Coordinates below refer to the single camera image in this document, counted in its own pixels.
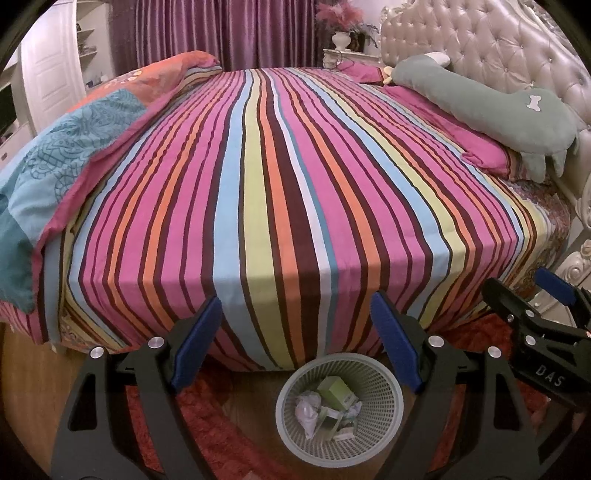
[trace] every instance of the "blue pad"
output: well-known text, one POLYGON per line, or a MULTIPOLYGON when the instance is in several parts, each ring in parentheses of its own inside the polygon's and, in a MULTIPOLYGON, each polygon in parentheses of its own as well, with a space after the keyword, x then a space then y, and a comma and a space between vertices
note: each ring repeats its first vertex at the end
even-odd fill
POLYGON ((370 316, 392 362, 396 378, 416 393, 423 384, 418 374, 418 354, 379 292, 371 298, 370 316))
POLYGON ((572 306, 577 301, 573 286, 546 268, 538 268, 535 271, 534 281, 562 305, 572 306))
POLYGON ((221 323, 222 302, 214 297, 204 308, 174 358, 174 375, 170 384, 176 392, 195 380, 221 323))

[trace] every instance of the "striped bed sheet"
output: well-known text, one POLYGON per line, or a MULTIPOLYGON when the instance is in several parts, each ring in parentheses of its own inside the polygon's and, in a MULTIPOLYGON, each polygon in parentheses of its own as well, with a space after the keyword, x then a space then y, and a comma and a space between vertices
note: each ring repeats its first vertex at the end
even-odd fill
POLYGON ((531 291, 570 212, 553 186, 487 176, 462 152, 343 74, 222 73, 176 100, 46 246, 41 340, 120 351, 215 294, 210 353, 291 370, 377 353, 379 288, 425 328, 473 319, 488 277, 531 291))

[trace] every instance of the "tufted headboard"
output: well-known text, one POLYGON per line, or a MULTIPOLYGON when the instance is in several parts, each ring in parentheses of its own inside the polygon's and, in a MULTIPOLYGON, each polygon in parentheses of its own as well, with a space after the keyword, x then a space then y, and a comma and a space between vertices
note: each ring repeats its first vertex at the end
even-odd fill
POLYGON ((558 183, 591 229, 591 77, 580 59, 529 19, 517 0, 415 0, 385 8, 382 19, 387 65, 443 51, 458 74, 507 93, 543 87, 572 107, 580 117, 580 148, 569 152, 558 183))

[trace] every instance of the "gray-green stuffed animal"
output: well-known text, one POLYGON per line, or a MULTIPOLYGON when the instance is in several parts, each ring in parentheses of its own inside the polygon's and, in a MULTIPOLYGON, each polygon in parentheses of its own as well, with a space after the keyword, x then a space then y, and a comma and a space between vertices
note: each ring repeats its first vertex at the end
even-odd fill
POLYGON ((520 152, 532 180, 544 181, 546 156, 562 176, 566 151, 577 140, 577 121, 553 92, 532 88, 502 93, 450 72, 426 55, 398 63, 392 79, 472 129, 520 152))

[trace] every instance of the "white plastic basket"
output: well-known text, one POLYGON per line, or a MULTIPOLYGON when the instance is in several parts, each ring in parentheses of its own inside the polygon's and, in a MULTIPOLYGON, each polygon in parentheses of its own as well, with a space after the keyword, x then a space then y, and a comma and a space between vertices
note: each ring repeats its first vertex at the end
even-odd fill
POLYGON ((388 368, 365 355, 336 353, 311 361, 290 377, 277 399, 275 421, 281 440, 300 459, 312 465, 342 468, 381 452, 396 435, 403 412, 402 390, 388 368), (315 390, 329 375, 341 377, 363 402, 352 440, 306 440, 296 419, 297 396, 315 390))

